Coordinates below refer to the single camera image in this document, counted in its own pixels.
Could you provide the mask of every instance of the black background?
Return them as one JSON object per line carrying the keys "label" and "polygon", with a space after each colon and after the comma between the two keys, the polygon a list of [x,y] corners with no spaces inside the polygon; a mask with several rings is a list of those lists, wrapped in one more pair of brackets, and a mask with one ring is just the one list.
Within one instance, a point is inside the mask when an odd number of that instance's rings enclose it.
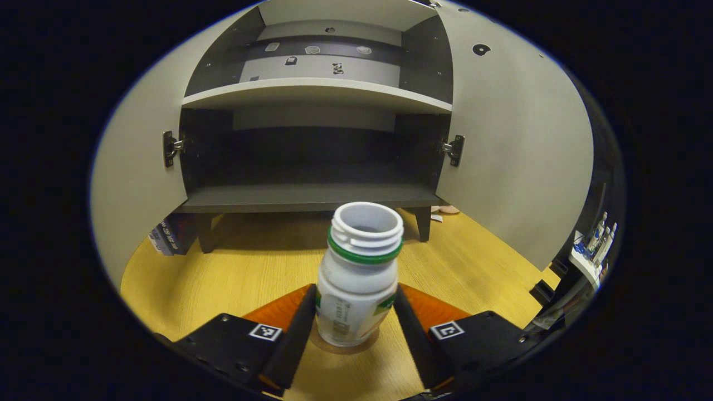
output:
{"label": "black background", "polygon": [[[97,140],[142,72],[246,4],[4,4],[4,382],[8,400],[247,399],[160,346],[113,292],[94,252],[87,185]],[[620,259],[577,323],[464,399],[708,397],[708,5],[477,1],[580,77],[612,119],[630,184]],[[23,245],[28,249],[17,248]]]}

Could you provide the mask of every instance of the green ring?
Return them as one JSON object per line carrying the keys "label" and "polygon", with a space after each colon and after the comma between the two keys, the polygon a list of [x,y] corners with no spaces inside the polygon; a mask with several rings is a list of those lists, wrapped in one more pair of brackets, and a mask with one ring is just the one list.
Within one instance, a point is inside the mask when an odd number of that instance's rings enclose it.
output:
{"label": "green ring", "polygon": [[350,262],[363,263],[365,265],[381,265],[382,263],[386,263],[390,260],[396,259],[399,252],[401,252],[401,248],[404,246],[404,239],[401,239],[401,243],[399,244],[398,248],[387,253],[386,255],[357,255],[356,253],[349,252],[348,250],[340,247],[339,245],[337,245],[337,243],[334,242],[334,240],[332,239],[332,226],[330,226],[329,229],[327,229],[327,243],[329,244],[329,246],[332,247],[332,250],[337,255],[342,256],[344,259],[347,259]]}

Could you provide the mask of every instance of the door hinge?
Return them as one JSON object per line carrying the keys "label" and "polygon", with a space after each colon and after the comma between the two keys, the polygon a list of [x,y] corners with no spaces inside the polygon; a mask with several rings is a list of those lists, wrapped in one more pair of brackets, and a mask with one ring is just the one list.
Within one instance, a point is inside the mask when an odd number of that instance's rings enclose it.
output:
{"label": "door hinge", "polygon": [[166,167],[173,166],[173,156],[178,152],[185,152],[183,132],[178,133],[178,140],[173,138],[173,131],[163,133],[163,162]]}
{"label": "door hinge", "polygon": [[438,151],[445,152],[451,157],[451,166],[458,167],[461,163],[461,154],[463,153],[463,144],[466,138],[462,135],[456,135],[456,139],[450,143],[439,143]]}

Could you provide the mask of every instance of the cabinet door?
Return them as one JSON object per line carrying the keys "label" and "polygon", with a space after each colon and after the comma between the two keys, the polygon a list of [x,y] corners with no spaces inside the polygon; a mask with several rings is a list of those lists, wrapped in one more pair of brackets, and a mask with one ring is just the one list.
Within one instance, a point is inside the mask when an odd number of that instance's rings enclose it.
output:
{"label": "cabinet door", "polygon": [[475,10],[439,3],[453,55],[448,140],[462,135],[465,146],[460,166],[445,157],[436,195],[544,270],[569,239],[590,184],[584,103],[545,52]]}
{"label": "cabinet door", "polygon": [[106,126],[91,172],[90,211],[94,242],[117,290],[138,244],[186,200],[179,158],[164,166],[163,132],[178,137],[183,95],[198,61],[250,9],[213,24],[159,60],[127,92]]}

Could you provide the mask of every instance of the plastic bottle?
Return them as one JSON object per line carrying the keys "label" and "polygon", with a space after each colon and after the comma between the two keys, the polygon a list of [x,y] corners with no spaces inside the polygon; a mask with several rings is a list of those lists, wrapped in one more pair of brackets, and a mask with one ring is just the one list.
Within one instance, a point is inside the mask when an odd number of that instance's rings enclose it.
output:
{"label": "plastic bottle", "polygon": [[589,244],[587,244],[587,250],[590,251],[591,253],[594,253],[597,250],[597,246],[599,245],[599,242],[602,240],[602,234],[604,233],[604,223],[607,220],[607,212],[604,212],[604,215],[602,216],[602,220],[599,220],[599,223],[597,224],[597,228],[594,229],[594,233],[592,234],[592,239],[589,240]]}
{"label": "plastic bottle", "polygon": [[597,246],[595,246],[594,250],[590,253],[589,260],[591,260],[592,262],[594,262],[594,257],[597,255],[597,251],[602,248],[602,245],[604,245],[604,241],[607,240],[610,231],[611,230],[608,227],[606,230],[604,230],[604,233],[601,235],[601,240],[599,241],[599,243],[597,243]]}
{"label": "plastic bottle", "polygon": [[612,247],[612,242],[614,242],[614,233],[616,232],[616,230],[617,223],[614,223],[614,227],[612,227],[611,234],[609,234],[609,236],[606,238],[604,244],[599,248],[599,251],[597,251],[597,255],[594,257],[594,266],[599,266],[602,260],[607,257],[607,253],[609,253],[609,248]]}
{"label": "plastic bottle", "polygon": [[353,202],[334,212],[317,278],[317,327],[329,344],[359,345],[388,315],[403,234],[401,216],[386,206]]}

